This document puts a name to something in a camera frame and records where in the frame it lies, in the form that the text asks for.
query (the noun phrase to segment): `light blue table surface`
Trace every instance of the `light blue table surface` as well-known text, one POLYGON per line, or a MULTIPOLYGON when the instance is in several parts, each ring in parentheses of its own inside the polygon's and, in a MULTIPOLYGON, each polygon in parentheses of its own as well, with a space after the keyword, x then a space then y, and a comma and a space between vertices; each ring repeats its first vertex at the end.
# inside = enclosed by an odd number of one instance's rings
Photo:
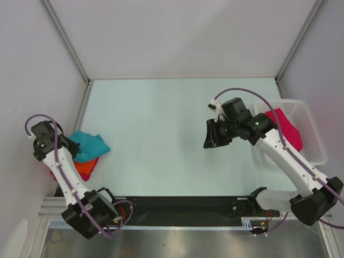
MULTIPOLYGON (((247 195, 258 187, 295 190, 290 180, 248 141, 203 149, 207 105, 230 87, 279 99, 273 78, 95 81, 81 130, 100 134, 111 147, 87 186, 108 187, 116 196, 247 195)), ((227 92, 218 100, 241 97, 253 112, 258 100, 227 92)))

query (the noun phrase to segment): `plastic basket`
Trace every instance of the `plastic basket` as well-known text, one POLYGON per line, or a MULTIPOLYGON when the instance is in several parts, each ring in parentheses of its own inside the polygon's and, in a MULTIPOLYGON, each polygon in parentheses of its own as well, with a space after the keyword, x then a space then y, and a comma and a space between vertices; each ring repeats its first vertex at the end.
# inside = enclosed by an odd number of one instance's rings
MULTIPOLYGON (((325 164, 327 162, 327 155, 307 105, 302 101, 293 99, 279 99, 269 101, 269 103, 274 109, 280 108, 288 120, 300 132, 303 144, 303 149, 300 152, 301 155, 313 166, 325 164)), ((254 112, 256 114, 267 111, 270 111, 270 109, 263 101, 257 101, 254 104, 254 112)), ((269 163, 275 164, 266 154, 263 157, 269 163)))

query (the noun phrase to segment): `folded cloth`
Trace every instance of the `folded cloth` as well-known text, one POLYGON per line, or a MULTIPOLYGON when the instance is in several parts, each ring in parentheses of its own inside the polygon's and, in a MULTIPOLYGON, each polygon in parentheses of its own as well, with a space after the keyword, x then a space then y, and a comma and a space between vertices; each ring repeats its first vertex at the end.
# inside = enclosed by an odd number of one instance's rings
MULTIPOLYGON (((300 152, 303 149, 302 146, 302 139, 299 131, 290 123, 288 118, 285 116, 281 109, 275 109, 276 115, 278 117, 278 121, 282 128, 282 133, 288 142, 298 151, 300 152)), ((266 112, 266 115, 274 122, 276 119, 271 111, 266 112)))
POLYGON ((91 160, 85 163, 78 163, 74 161, 74 166, 76 170, 79 172, 82 180, 87 181, 91 177, 91 173, 93 172, 96 164, 98 163, 99 158, 91 160))
POLYGON ((110 151, 99 134, 93 136, 79 130, 70 135, 69 139, 80 144, 81 152, 74 159, 78 163, 89 162, 110 151))

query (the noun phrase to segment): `wall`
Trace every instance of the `wall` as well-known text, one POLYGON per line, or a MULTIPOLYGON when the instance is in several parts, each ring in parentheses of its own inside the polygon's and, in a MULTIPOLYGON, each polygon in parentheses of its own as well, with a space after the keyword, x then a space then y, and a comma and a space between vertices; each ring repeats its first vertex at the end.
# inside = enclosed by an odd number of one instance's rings
POLYGON ((91 78, 275 77, 315 0, 51 0, 91 78))
POLYGON ((24 122, 45 113, 70 133, 85 84, 38 0, 1 0, 0 35, 1 253, 21 220, 32 234, 43 196, 54 186, 32 155, 24 122))
MULTIPOLYGON (((327 1, 282 77, 281 90, 284 98, 308 104, 328 155, 328 163, 320 169, 344 181, 343 28, 344 1, 327 1)), ((340 204, 332 212, 339 225, 344 225, 343 212, 340 204)))

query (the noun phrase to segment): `blue towel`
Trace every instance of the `blue towel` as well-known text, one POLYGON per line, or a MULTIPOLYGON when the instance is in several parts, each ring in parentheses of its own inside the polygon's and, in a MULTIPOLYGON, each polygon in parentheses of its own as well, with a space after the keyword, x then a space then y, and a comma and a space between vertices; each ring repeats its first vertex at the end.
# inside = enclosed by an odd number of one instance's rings
POLYGON ((81 152, 74 159, 76 162, 85 163, 94 160, 110 151, 110 147, 106 145, 102 137, 98 134, 93 136, 89 133, 76 131, 69 139, 80 145, 81 152))

